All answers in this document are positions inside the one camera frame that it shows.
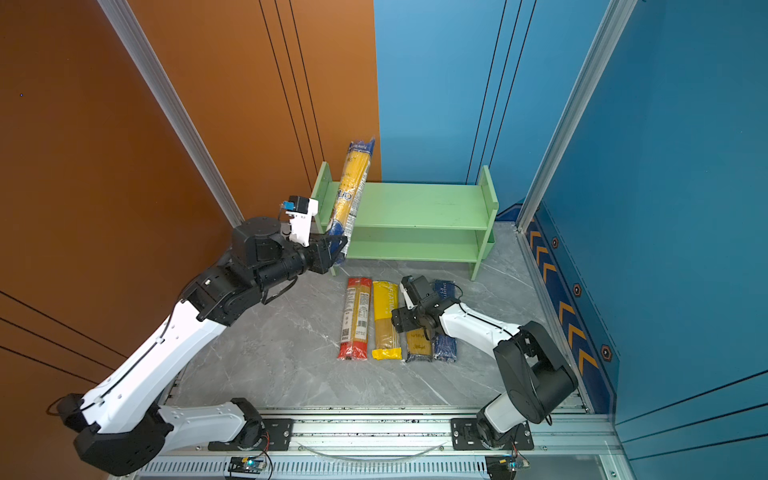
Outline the blue yellow spaghetti bag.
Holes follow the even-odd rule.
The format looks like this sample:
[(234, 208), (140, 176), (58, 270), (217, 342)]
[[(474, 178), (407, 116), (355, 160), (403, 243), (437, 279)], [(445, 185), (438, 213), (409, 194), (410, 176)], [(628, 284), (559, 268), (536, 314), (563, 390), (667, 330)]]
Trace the blue yellow spaghetti bag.
[(341, 180), (326, 229), (328, 235), (346, 238), (345, 242), (341, 240), (332, 242), (331, 253), (335, 256), (336, 265), (343, 263), (347, 257), (374, 149), (375, 138), (371, 138), (368, 142), (353, 141), (348, 147)]

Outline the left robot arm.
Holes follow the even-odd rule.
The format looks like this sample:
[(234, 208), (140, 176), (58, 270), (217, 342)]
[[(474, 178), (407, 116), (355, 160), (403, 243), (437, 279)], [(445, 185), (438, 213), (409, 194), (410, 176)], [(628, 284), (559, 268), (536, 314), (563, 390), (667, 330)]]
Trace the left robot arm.
[(292, 288), (308, 271), (324, 274), (347, 236), (313, 234), (276, 218), (236, 227), (231, 245), (180, 293), (168, 317), (111, 376), (56, 405), (85, 463), (114, 476), (133, 473), (157, 455), (199, 444), (253, 450), (266, 444), (258, 410), (244, 398), (204, 407), (169, 407), (158, 398), (189, 361), (250, 308), (273, 301), (270, 289)]

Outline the red white spaghetti bag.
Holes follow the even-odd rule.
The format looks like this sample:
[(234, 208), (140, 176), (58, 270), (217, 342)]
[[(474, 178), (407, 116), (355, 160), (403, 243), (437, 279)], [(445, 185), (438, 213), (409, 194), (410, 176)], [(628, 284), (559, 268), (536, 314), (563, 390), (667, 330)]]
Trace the red white spaghetti bag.
[(344, 296), (339, 360), (366, 360), (373, 281), (349, 278)]

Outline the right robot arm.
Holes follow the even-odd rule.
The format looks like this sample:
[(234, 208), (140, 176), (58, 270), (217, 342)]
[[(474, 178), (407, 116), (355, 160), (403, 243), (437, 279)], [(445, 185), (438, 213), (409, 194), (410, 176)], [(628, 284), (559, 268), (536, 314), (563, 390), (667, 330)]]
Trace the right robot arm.
[(476, 416), (482, 446), (512, 449), (525, 424), (550, 423), (552, 412), (578, 389), (579, 376), (542, 324), (504, 322), (458, 298), (442, 298), (423, 276), (403, 277), (400, 291), (405, 305), (392, 311), (397, 332), (421, 330), (429, 340), (444, 334), (495, 359), (504, 390)]

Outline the dark blue portrait spaghetti bag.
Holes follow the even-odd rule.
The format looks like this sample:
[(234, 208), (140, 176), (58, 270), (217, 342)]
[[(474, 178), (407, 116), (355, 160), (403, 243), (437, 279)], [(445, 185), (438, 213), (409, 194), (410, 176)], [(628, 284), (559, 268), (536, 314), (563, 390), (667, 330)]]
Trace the dark blue portrait spaghetti bag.
[(433, 358), (432, 343), (425, 335), (421, 321), (417, 319), (419, 316), (417, 308), (433, 293), (433, 289), (424, 276), (414, 277), (408, 275), (402, 279), (402, 283), (407, 286), (414, 303), (412, 310), (407, 309), (406, 325), (409, 327), (409, 330), (405, 333), (405, 360), (407, 362), (431, 361)]

